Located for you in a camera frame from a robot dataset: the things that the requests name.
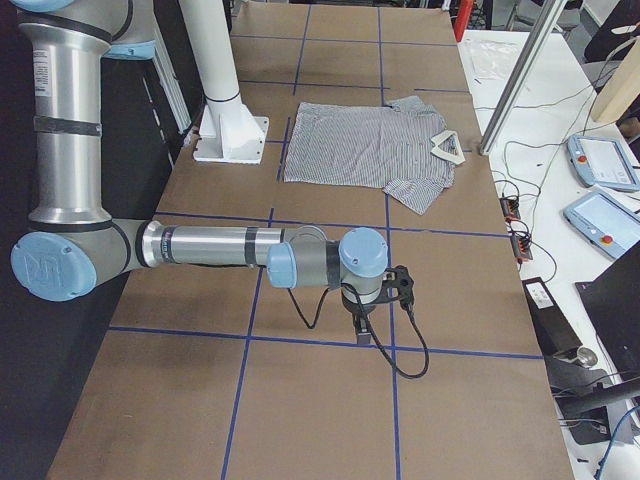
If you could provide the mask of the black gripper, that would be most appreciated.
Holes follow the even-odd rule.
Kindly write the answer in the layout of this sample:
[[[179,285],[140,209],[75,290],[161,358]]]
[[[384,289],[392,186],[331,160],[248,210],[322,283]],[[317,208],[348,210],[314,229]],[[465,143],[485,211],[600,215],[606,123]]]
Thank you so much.
[[[358,304],[356,300],[351,300],[345,293],[341,294],[343,306],[352,314],[356,344],[367,346],[371,344],[371,331],[367,326],[366,317],[375,310],[373,304]]]

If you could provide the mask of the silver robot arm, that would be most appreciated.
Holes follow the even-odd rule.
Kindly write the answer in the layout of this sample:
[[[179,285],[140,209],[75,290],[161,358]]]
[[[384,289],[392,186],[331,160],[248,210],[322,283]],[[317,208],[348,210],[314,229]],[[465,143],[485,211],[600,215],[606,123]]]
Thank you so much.
[[[101,203],[101,61],[155,53],[149,1],[20,1],[33,47],[39,202],[11,266],[31,294],[70,301],[139,268],[262,267],[272,286],[339,290],[359,344],[376,342],[369,315],[388,301],[387,245],[369,228],[338,241],[297,229],[165,226],[115,219]]]

